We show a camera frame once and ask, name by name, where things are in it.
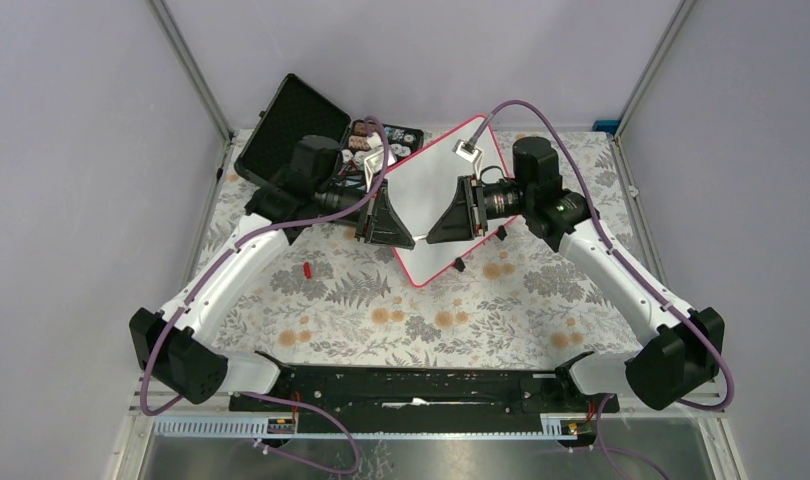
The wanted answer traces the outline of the pink framed whiteboard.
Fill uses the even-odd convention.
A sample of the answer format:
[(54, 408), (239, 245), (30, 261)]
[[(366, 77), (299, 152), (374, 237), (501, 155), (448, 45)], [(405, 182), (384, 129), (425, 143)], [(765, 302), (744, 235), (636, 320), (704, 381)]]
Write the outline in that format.
[[(485, 116), (476, 115), (451, 130), (438, 134), (420, 150), (397, 162), (386, 175), (393, 208), (412, 236), (429, 230), (450, 205), (459, 176), (471, 174), (472, 166), (453, 152), (458, 140), (468, 140)], [(416, 242), (413, 250), (396, 248), (394, 253), (410, 283), (421, 288), (455, 261), (495, 235), (498, 227), (515, 218), (489, 221), (488, 234), (469, 241), (428, 244)]]

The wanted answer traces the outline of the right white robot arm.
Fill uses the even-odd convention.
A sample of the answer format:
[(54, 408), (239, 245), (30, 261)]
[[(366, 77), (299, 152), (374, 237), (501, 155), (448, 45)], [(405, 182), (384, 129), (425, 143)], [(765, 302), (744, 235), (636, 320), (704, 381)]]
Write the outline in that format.
[(494, 219), (521, 217), (529, 232), (586, 275), (629, 324), (641, 348), (635, 353), (584, 354), (564, 364), (583, 395), (632, 395), (661, 411), (692, 407), (687, 395), (722, 367), (725, 322), (712, 308), (697, 310), (670, 292), (623, 247), (600, 219), (587, 191), (563, 184), (559, 155), (542, 137), (512, 147), (513, 175), (487, 182), (483, 152), (458, 140), (452, 152), (472, 166), (457, 179), (446, 211), (427, 234), (429, 244), (473, 240)]

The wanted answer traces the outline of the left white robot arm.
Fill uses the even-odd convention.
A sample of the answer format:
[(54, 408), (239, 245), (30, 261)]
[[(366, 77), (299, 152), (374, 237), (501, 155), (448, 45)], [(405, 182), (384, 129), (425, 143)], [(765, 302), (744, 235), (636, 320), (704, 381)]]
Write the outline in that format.
[(286, 162), (266, 166), (269, 179), (203, 269), (160, 310), (141, 308), (132, 316), (145, 415), (157, 416), (182, 400), (201, 404), (217, 393), (268, 397), (281, 367), (262, 354), (217, 350), (213, 339), (253, 278), (305, 229), (365, 219), (382, 205), (395, 156), (385, 137), (373, 134), (369, 142), (365, 187), (348, 189), (336, 182), (342, 167), (338, 141), (319, 135), (297, 141)]

